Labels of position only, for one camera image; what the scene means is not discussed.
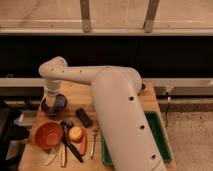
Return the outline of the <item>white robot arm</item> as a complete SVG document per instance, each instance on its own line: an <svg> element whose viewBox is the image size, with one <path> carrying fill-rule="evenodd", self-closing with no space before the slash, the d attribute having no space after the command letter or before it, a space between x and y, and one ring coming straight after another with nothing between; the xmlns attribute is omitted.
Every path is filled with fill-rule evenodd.
<svg viewBox="0 0 213 171"><path fill-rule="evenodd" d="M55 57L39 67L44 90L56 96L61 81L91 86L96 116L115 171L167 171L138 93L142 78L133 68L119 66L70 67Z"/></svg>

